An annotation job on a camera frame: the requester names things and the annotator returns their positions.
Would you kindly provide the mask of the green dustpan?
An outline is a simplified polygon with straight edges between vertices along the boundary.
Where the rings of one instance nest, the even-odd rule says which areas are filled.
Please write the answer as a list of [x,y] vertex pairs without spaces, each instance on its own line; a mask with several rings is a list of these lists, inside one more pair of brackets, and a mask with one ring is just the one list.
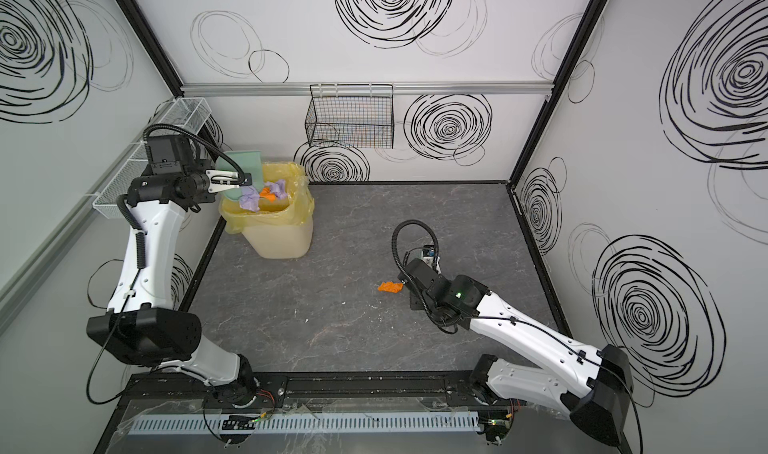
[[[240,150],[240,151],[225,151],[229,158],[234,160],[246,174],[250,174],[252,177],[251,187],[260,192],[264,188],[264,175],[262,170],[261,152],[258,150]],[[235,172],[236,169],[223,157],[219,157],[215,162],[217,170]],[[231,200],[238,201],[242,196],[242,188],[231,189],[223,191],[222,195]]]

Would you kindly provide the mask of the purple paper ball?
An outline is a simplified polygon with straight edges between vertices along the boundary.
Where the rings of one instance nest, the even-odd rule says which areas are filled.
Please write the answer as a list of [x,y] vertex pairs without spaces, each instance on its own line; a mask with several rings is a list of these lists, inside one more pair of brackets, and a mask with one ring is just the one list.
[[276,182],[265,182],[264,188],[265,187],[268,187],[271,190],[272,193],[277,195],[277,197],[278,197],[277,200],[283,200],[283,199],[287,199],[289,197],[289,194],[288,194],[287,189],[286,189],[286,180],[285,179],[279,179]]

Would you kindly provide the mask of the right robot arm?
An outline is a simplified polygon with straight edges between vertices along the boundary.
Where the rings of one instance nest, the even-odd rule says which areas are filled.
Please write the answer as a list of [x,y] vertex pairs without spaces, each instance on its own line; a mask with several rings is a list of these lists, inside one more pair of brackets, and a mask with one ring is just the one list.
[[531,361],[525,367],[492,358],[480,369],[480,393],[554,409],[590,438],[632,452],[625,425],[637,409],[629,359],[620,348],[597,348],[560,334],[470,276],[445,277],[437,236],[421,220],[399,223],[390,246],[399,280],[440,331],[472,331]]

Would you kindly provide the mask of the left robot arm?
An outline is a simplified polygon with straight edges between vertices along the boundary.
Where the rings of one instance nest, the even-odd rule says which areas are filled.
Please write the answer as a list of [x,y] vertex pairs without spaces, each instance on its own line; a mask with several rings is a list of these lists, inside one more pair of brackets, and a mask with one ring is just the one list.
[[206,338],[200,319],[177,307],[172,270],[185,215],[219,192],[251,185],[252,176],[182,127],[150,124],[142,139],[148,166],[116,199],[130,227],[121,274],[104,314],[89,318],[86,334],[125,365],[185,374],[233,407],[246,408],[260,394],[249,361]]

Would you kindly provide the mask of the orange paper scraps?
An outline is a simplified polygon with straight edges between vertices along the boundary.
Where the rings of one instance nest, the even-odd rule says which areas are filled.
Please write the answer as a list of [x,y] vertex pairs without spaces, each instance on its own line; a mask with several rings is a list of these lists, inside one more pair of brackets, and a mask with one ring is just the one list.
[[269,202],[275,202],[278,199],[277,195],[272,193],[268,187],[263,188],[259,196],[261,199],[266,199]]

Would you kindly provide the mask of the purple paper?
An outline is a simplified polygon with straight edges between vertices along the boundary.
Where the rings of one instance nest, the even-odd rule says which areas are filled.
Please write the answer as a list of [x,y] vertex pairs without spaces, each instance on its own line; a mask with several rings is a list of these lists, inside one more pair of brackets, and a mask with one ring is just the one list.
[[238,199],[239,206],[243,210],[258,212],[260,210],[260,190],[253,186],[244,186],[241,188],[241,195]]

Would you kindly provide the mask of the orange paper scrap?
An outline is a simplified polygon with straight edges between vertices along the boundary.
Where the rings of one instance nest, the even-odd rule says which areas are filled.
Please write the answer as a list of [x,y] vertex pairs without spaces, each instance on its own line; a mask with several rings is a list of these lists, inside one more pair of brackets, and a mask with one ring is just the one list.
[[399,293],[404,288],[404,285],[400,282],[383,282],[378,286],[378,290],[381,292],[388,292],[388,293]]

